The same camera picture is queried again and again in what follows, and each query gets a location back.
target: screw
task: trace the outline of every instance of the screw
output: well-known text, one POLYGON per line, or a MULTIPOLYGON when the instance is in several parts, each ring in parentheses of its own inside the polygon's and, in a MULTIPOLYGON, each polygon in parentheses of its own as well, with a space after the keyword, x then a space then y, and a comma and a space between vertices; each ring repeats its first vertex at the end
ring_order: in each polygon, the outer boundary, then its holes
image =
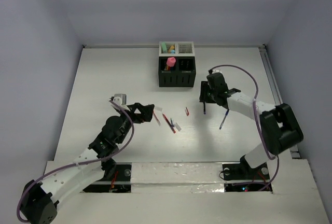
POLYGON ((224 168, 223 173, 224 173, 225 176, 229 176, 230 175, 229 168, 224 168))
POLYGON ((124 170, 124 175, 125 176, 130 176, 131 175, 131 170, 130 169, 124 170))
POLYGON ((261 168, 261 172, 263 173, 263 175, 269 174, 269 170, 266 167, 261 168))

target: red marker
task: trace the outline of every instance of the red marker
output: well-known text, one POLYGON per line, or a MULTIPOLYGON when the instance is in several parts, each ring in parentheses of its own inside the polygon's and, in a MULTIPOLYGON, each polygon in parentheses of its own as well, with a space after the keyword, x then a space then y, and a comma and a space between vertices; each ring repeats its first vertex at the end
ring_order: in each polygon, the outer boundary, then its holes
POLYGON ((155 114, 155 111, 153 111, 153 115, 154 115, 154 118, 155 118, 156 122, 158 123, 158 125, 161 125, 159 119, 157 118, 157 116, 155 114))
POLYGON ((162 114, 162 116, 164 117, 166 123, 170 126, 171 130, 173 131, 173 133, 176 133, 176 131, 174 130, 174 128, 172 127, 171 123, 169 122, 168 118, 166 117, 165 114, 162 114))

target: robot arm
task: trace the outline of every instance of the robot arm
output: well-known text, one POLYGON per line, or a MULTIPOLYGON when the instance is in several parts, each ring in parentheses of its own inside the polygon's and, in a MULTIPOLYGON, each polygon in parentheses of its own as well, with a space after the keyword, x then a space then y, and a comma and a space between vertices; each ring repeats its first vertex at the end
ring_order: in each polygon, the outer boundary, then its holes
MULTIPOLYGON (((208 81, 201 82, 200 102, 216 103, 255 120, 253 98, 238 89, 228 89, 222 73, 209 73, 206 77, 208 81)), ((303 133, 289 105, 275 106, 257 101, 256 109, 264 142, 270 154, 277 156, 303 140, 303 133)), ((263 144, 244 155, 240 161, 241 166, 245 168, 243 171, 257 168, 267 162, 268 157, 263 144)))
MULTIPOLYGON (((121 106, 133 123, 152 120, 154 105, 143 106, 140 103, 126 105, 125 94, 116 94, 110 101, 121 106)), ((97 180, 112 177, 116 162, 107 157, 119 150, 117 145, 123 142, 131 128, 128 117, 116 106, 114 108, 120 113, 120 116, 111 116, 106 120, 101 133, 73 161, 73 164, 37 182, 25 193, 20 211, 28 222, 31 224, 51 223, 58 210, 69 198, 97 180)), ((33 183, 35 182, 32 180, 26 184, 23 192, 33 183)))

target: wire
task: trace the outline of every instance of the wire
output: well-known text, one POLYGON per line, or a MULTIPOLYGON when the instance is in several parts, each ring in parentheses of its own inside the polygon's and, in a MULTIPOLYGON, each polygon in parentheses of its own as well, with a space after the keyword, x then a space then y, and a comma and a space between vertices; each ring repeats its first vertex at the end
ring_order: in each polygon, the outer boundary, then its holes
POLYGON ((219 173, 219 177, 220 177, 222 180, 226 181, 226 180, 221 176, 221 174, 222 174, 223 172, 224 172, 224 171, 220 171, 220 173, 219 173))
POLYGON ((263 184, 263 185, 265 185, 265 183, 262 183, 260 181, 251 181, 249 183, 248 182, 246 182, 246 183, 234 183, 233 185, 250 185, 250 184, 263 184))
POLYGON ((112 179, 112 181, 110 182, 110 190, 112 190, 114 188, 114 183, 116 181, 116 177, 118 176, 119 171, 117 171, 114 175, 114 178, 112 179))
MULTIPOLYGON (((274 176, 271 178, 271 180, 264 186, 262 187, 261 189, 259 189, 259 191, 263 191, 264 189, 266 189, 269 185, 271 185, 271 183, 274 181, 278 171, 279 171, 279 157, 278 156, 275 156, 275 157, 272 157, 270 156, 270 153, 269 153, 269 150, 268 148, 266 147, 266 144, 265 144, 265 141, 264 141, 264 137, 263 137, 263 134, 261 132, 261 129, 260 129, 260 126, 259 126, 259 121, 258 121, 258 116, 257 116, 257 107, 256 107, 256 100, 257 100, 257 96, 258 96, 258 83, 256 81, 256 79, 254 78, 254 76, 252 74, 250 74, 247 70, 245 70, 244 68, 241 68, 239 66, 236 66, 236 65, 230 65, 230 64, 225 64, 225 65, 218 65, 218 66, 214 66, 212 69, 210 69, 210 71, 218 68, 218 67, 235 67, 243 72, 245 72, 247 75, 249 75, 249 77, 253 80, 254 84, 255 84, 255 87, 256 87, 256 92, 255 92, 255 95, 254 95, 254 100, 253 100, 253 109, 254 109, 254 118, 255 118, 255 123, 256 123, 256 127, 257 127, 257 131, 258 131, 258 134, 259 134, 259 137, 260 137, 260 140, 263 144, 263 147, 264 147, 264 151, 266 153, 266 156, 270 159, 270 160, 274 160, 275 158, 277 158, 277 164, 276 164, 276 170, 275 170, 275 174, 274 176)), ((244 184, 253 184, 254 182, 251 182, 251 183, 236 183, 236 185, 244 185, 244 184)))
POLYGON ((43 180, 44 178, 48 177, 49 175, 52 175, 54 174, 55 172, 58 172, 58 171, 62 171, 62 170, 65 170, 65 169, 69 169, 69 168, 72 168, 72 167, 75 167, 75 166, 78 166, 78 165, 87 165, 87 164, 90 164, 90 163, 95 163, 95 162, 99 162, 99 161, 106 161, 108 159, 110 159, 111 157, 119 154, 120 152, 122 152, 131 142, 133 136, 134 136, 134 131, 135 131, 135 128, 134 128, 134 123, 133 121, 131 120, 130 116, 126 113, 126 111, 120 107, 118 104, 114 103, 113 101, 110 101, 114 106, 116 106, 129 120, 130 124, 131 124, 131 128, 132 128, 132 132, 131 132, 131 135, 128 139, 128 141, 126 142, 126 144, 119 150, 115 151, 114 153, 110 154, 109 156, 105 157, 105 158, 99 158, 99 159, 94 159, 94 160, 89 160, 89 161, 84 161, 84 162, 79 162, 79 163, 71 163, 71 164, 67 164, 65 166, 62 166, 62 167, 59 167, 53 171, 50 171, 48 173, 46 173, 45 175, 41 176, 40 178, 38 178, 37 180, 35 180, 33 183, 31 183, 27 188, 26 190, 22 193, 22 196, 21 196, 21 199, 19 200, 19 203, 17 204, 17 208, 16 208, 16 216, 17 218, 19 219, 20 222, 23 222, 23 223, 29 223, 28 220, 24 220, 21 215, 20 215, 20 207, 22 205, 22 201, 23 199, 25 198, 26 194, 29 192, 29 190, 35 186, 38 182, 40 182, 41 180, 43 180))
POLYGON ((266 184, 266 180, 265 180, 265 177, 263 176, 263 174, 258 171, 258 175, 263 179, 264 183, 266 184))

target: white backdrop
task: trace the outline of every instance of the white backdrop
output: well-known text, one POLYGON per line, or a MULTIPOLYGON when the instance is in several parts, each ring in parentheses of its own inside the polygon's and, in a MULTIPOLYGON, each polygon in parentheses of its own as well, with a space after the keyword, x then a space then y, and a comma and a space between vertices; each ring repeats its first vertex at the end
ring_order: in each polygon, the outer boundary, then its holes
POLYGON ((332 107, 326 87, 332 81, 331 1, 297 0, 268 47, 283 100, 292 105, 305 135, 301 155, 310 162, 332 221, 332 107))
POLYGON ((59 0, 0 0, 0 223, 53 159, 81 45, 59 0))
POLYGON ((267 43, 293 0, 61 0, 84 44, 267 43))

